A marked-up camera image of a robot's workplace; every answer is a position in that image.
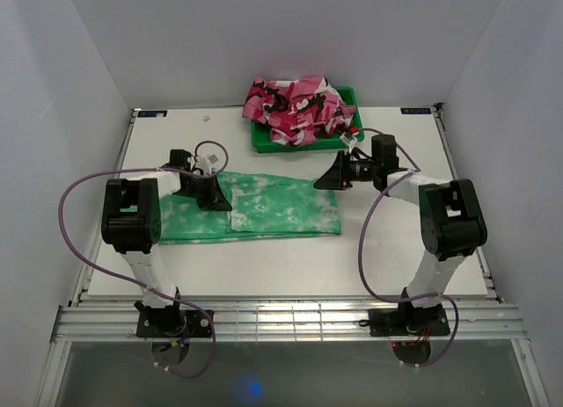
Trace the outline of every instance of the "white wall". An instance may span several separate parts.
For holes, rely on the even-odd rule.
[[[56,209],[64,188],[114,164],[128,109],[70,0],[0,0],[0,405],[33,405],[78,262]],[[101,183],[68,208],[84,248]]]
[[[327,75],[362,105],[443,101],[500,0],[73,0],[130,107],[240,105]]]
[[[477,187],[494,283],[518,302],[563,405],[563,0],[502,0],[446,103],[456,167]]]

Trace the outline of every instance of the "green plastic bin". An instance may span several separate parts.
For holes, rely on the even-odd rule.
[[[335,88],[347,105],[355,106],[355,114],[352,119],[352,127],[358,127],[360,133],[356,136],[358,141],[363,141],[364,133],[362,131],[362,120],[360,120],[360,112],[358,104],[355,101],[355,94],[352,88]],[[306,146],[283,146],[279,143],[270,141],[270,130],[268,126],[264,126],[256,121],[252,121],[252,145],[259,154],[271,154],[274,152],[297,152],[302,150],[321,150],[321,149],[344,149],[346,145],[340,140],[340,135],[335,134],[333,137],[319,137],[316,142]]]

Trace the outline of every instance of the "tie-dye fabric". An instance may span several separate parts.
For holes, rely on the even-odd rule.
[[[222,172],[219,184],[233,207],[231,212],[201,211],[194,199],[177,195],[160,200],[161,244],[341,233],[334,192],[316,190],[313,181]]]

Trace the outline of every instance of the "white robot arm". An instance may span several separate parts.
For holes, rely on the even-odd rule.
[[[135,178],[108,180],[102,214],[102,238],[123,256],[135,277],[175,298],[180,298],[179,290],[166,273],[157,244],[161,233],[160,199],[174,193],[195,198],[201,209],[232,209],[217,177],[195,178],[180,173],[199,171],[209,175],[213,158],[216,158],[202,158],[192,169],[191,157],[183,149],[173,149],[170,162],[164,167],[174,171],[161,170]],[[171,304],[150,291],[143,293],[143,300],[136,302],[135,307],[141,314],[140,323],[148,323],[147,330],[137,327],[138,337],[170,336],[185,328],[186,313],[180,312],[179,304]]]
[[[401,299],[443,294],[464,259],[486,242],[486,225],[472,182],[428,178],[417,171],[399,168],[397,143],[390,134],[372,137],[371,156],[358,149],[340,151],[315,187],[347,190],[354,181],[372,181],[380,192],[386,191],[388,196],[420,207],[420,233],[425,251]],[[380,321],[377,330],[372,328],[372,335],[396,335],[393,332],[397,329],[420,330],[433,323],[444,323],[441,301],[441,297],[424,297],[400,302],[392,315]],[[376,323],[381,317],[370,319]],[[433,335],[450,333],[447,326],[437,328],[440,330],[433,330]]]

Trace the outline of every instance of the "pink fabric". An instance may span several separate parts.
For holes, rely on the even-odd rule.
[[[325,77],[267,81],[259,77],[246,97],[243,117],[270,126],[270,140],[309,145],[350,127],[355,107],[345,105]]]

